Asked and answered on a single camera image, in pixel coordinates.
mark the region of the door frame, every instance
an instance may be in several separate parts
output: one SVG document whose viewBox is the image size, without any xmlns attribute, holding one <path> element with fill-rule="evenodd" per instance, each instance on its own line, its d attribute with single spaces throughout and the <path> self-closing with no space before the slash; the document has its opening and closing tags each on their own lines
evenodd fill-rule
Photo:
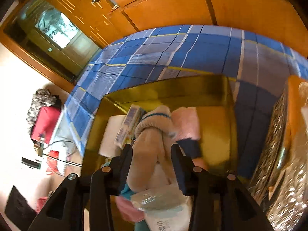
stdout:
<svg viewBox="0 0 308 231">
<path fill-rule="evenodd" d="M 38 61 L 30 55 L 26 50 L 24 50 L 18 43 L 16 43 L 12 38 L 10 38 L 5 32 L 5 27 L 9 22 L 17 15 L 17 13 L 24 7 L 24 5 L 30 0 L 24 0 L 19 3 L 13 11 L 7 16 L 4 22 L 0 25 L 0 43 L 2 43 L 8 50 L 10 50 L 14 55 L 23 60 L 31 68 L 39 72 L 41 75 L 46 77 L 53 84 L 57 85 L 61 89 L 70 93 L 74 85 L 61 77 L 59 74 L 45 66 L 42 62 Z"/>
</svg>

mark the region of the white wall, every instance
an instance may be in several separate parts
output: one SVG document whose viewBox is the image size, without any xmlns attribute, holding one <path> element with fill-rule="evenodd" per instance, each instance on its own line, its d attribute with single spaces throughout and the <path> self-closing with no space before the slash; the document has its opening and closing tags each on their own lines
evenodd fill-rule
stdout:
<svg viewBox="0 0 308 231">
<path fill-rule="evenodd" d="M 32 208 L 49 189 L 49 177 L 43 169 L 30 169 L 21 164 L 21 157 L 34 160 L 36 156 L 27 133 L 26 117 L 33 93 L 45 87 L 65 102 L 68 93 L 0 44 L 0 212 L 4 218 L 4 208 L 13 185 Z M 6 221 L 12 230 L 18 230 Z"/>
</svg>

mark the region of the clear plastic wrap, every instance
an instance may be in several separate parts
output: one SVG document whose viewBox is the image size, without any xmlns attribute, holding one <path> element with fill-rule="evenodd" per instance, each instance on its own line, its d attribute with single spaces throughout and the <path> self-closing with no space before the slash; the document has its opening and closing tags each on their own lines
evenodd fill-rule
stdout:
<svg viewBox="0 0 308 231">
<path fill-rule="evenodd" d="M 132 195 L 134 208 L 141 211 L 166 210 L 181 206 L 187 201 L 177 184 L 152 188 Z"/>
</svg>

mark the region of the wooden cabinet door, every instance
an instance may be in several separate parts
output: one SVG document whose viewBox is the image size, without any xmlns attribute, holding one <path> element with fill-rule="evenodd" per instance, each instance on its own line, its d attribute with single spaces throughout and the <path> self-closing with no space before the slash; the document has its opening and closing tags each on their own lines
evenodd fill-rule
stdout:
<svg viewBox="0 0 308 231">
<path fill-rule="evenodd" d="M 108 0 L 46 0 L 67 16 L 85 35 L 99 47 L 136 32 L 120 11 L 111 12 Z"/>
</svg>

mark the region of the red pillow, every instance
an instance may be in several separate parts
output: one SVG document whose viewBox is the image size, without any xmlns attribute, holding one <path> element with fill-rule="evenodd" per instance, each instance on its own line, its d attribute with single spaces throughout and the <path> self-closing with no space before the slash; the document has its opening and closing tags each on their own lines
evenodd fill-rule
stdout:
<svg viewBox="0 0 308 231">
<path fill-rule="evenodd" d="M 61 110 L 58 108 L 52 106 L 42 107 L 38 114 L 31 139 L 39 141 L 39 135 L 46 132 L 45 143 L 49 144 L 52 132 L 57 124 L 60 113 Z"/>
</svg>

